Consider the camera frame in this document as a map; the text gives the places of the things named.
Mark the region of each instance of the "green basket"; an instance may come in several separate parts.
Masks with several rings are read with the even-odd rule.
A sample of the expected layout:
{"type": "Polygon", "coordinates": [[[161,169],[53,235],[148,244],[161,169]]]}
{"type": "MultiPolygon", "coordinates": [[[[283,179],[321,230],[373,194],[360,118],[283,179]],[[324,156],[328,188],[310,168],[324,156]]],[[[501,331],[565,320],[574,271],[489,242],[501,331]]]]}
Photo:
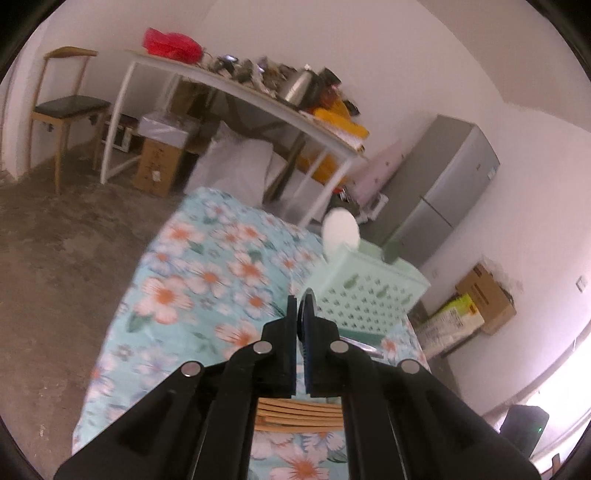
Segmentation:
{"type": "Polygon", "coordinates": [[[359,251],[341,245],[330,262],[318,264],[301,292],[314,291],[318,313],[341,335],[378,345],[429,287],[411,264],[399,258],[388,265],[379,247],[362,241],[359,251]]]}

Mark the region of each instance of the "floral bedsheet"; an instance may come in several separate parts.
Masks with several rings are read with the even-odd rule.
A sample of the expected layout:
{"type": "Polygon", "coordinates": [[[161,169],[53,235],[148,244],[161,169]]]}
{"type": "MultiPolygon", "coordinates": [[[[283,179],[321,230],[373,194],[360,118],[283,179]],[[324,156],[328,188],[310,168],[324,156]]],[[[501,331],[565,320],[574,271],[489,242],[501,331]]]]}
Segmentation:
{"type": "MultiPolygon", "coordinates": [[[[231,196],[198,189],[142,256],[92,371],[73,433],[78,451],[188,360],[228,359],[282,315],[322,254],[321,240],[231,196]]],[[[382,341],[397,364],[425,357],[410,323],[382,341]]],[[[298,396],[304,395],[298,357],[298,396]]],[[[255,432],[249,478],[348,478],[343,432],[255,432]]]]}

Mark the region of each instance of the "stained floor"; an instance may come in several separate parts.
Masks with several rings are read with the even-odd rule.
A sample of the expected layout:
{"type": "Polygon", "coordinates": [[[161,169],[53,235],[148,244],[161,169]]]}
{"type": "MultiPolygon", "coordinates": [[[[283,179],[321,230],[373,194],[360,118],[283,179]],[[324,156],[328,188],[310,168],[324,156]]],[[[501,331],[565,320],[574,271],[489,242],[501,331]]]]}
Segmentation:
{"type": "Polygon", "coordinates": [[[0,414],[46,479],[69,456],[89,372],[138,259],[180,196],[100,185],[85,151],[0,184],[0,414]]]}

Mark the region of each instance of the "white table leg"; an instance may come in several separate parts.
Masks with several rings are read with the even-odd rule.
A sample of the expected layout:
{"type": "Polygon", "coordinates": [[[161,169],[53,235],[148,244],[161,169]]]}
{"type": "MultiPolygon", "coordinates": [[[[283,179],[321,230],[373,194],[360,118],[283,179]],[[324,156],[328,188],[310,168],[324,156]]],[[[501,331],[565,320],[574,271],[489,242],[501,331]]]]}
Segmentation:
{"type": "Polygon", "coordinates": [[[107,183],[109,178],[109,162],[111,161],[111,153],[113,151],[113,143],[115,142],[115,133],[117,132],[117,125],[119,125],[119,118],[121,117],[121,109],[123,107],[123,101],[125,100],[125,94],[129,86],[131,76],[134,74],[134,70],[137,67],[137,62],[132,61],[127,68],[127,73],[123,78],[119,93],[117,94],[117,100],[113,106],[113,113],[111,114],[111,124],[109,125],[109,132],[107,133],[107,139],[105,141],[105,152],[103,153],[103,163],[100,167],[100,182],[104,185],[107,183]]]}
{"type": "Polygon", "coordinates": [[[298,222],[298,224],[297,224],[298,227],[306,228],[308,226],[308,224],[310,223],[310,221],[314,217],[314,214],[316,213],[316,211],[318,209],[320,209],[330,199],[330,196],[332,195],[332,191],[340,183],[340,181],[344,178],[344,176],[347,175],[347,172],[351,168],[352,164],[353,164],[353,157],[347,158],[343,162],[343,164],[339,167],[339,169],[334,173],[334,175],[331,176],[330,180],[324,186],[324,189],[322,190],[320,195],[318,195],[318,198],[316,199],[316,201],[310,207],[310,210],[308,210],[306,212],[306,214],[298,222]]]}
{"type": "Polygon", "coordinates": [[[329,154],[329,150],[327,148],[325,148],[318,155],[318,157],[316,157],[316,160],[314,161],[314,163],[312,164],[312,166],[310,168],[308,168],[308,171],[306,172],[306,176],[301,180],[301,182],[297,186],[294,194],[291,196],[291,198],[289,200],[287,200],[285,202],[285,206],[283,207],[283,213],[287,212],[287,210],[289,209],[289,207],[297,200],[297,198],[300,195],[300,193],[304,190],[304,187],[306,186],[306,184],[312,178],[312,175],[316,172],[316,170],[318,170],[318,167],[320,167],[320,164],[322,163],[322,161],[326,158],[326,156],[328,154],[329,154]]]}
{"type": "Polygon", "coordinates": [[[178,84],[181,81],[181,76],[178,73],[173,74],[172,78],[168,81],[166,85],[166,93],[164,95],[164,101],[162,105],[162,111],[168,112],[170,110],[170,106],[173,102],[174,94],[177,91],[178,84]]]}

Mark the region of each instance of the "red plastic bag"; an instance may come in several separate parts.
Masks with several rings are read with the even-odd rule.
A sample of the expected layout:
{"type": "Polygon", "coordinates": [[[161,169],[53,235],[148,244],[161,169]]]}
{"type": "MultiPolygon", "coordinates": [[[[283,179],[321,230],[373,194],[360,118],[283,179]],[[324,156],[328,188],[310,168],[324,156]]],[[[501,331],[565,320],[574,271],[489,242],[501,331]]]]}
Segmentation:
{"type": "Polygon", "coordinates": [[[144,34],[142,46],[150,55],[190,64],[197,63],[203,57],[201,45],[181,33],[162,33],[149,28],[144,34]]]}

